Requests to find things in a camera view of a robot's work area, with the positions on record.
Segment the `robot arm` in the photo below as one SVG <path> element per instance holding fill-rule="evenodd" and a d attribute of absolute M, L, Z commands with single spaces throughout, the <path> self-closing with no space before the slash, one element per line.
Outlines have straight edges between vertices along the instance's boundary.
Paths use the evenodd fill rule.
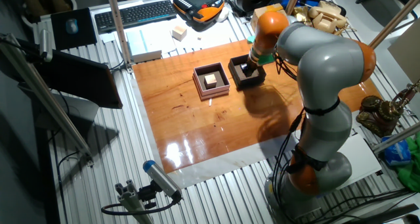
<path fill-rule="evenodd" d="M 335 189 L 351 176 L 349 161 L 337 151 L 350 134 L 352 117 L 338 94 L 370 77 L 376 63 L 373 49 L 298 22 L 289 24 L 285 16 L 274 12 L 260 17 L 256 33 L 248 70 L 258 67 L 259 57 L 276 46 L 283 60 L 298 66 L 297 83 L 306 110 L 289 174 L 277 188 L 281 199 L 307 200 Z"/>

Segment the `wooden board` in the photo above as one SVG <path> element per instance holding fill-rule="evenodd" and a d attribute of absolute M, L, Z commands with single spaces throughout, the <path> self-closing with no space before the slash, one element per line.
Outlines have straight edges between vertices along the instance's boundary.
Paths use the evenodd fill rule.
<path fill-rule="evenodd" d="M 302 110 L 296 81 L 274 63 L 267 64 L 262 86 L 237 91 L 229 60 L 246 55 L 246 41 L 155 60 L 133 66 L 152 126 L 164 170 L 169 173 L 255 143 L 287 134 Z M 192 79 L 193 69 L 221 62 L 230 81 L 230 93 L 201 101 Z M 377 95 L 369 80 L 340 92 L 352 111 L 361 100 Z"/>

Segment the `telephone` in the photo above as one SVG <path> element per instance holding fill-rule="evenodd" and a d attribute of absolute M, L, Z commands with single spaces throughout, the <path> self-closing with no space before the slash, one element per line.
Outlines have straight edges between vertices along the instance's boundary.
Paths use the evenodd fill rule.
<path fill-rule="evenodd" d="M 314 27 L 327 33 L 333 33 L 335 28 L 343 28 L 346 17 L 340 14 L 341 9 L 333 3 L 320 1 L 317 7 L 312 7 L 308 15 L 312 18 Z"/>

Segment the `black keyboard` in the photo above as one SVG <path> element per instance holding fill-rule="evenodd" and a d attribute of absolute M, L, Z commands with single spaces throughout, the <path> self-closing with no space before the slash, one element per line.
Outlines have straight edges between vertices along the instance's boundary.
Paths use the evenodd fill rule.
<path fill-rule="evenodd" d="M 171 1 L 158 1 L 119 10 L 124 28 L 131 28 L 151 22 L 170 20 L 177 17 Z M 111 12 L 94 16 L 99 33 L 109 33 L 116 29 Z"/>

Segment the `orange controller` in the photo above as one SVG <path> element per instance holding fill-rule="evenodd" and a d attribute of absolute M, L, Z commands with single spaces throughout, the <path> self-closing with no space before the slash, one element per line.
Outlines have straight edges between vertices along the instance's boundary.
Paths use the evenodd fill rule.
<path fill-rule="evenodd" d="M 211 22 L 224 6 L 223 0 L 173 0 L 174 7 L 189 20 Z"/>

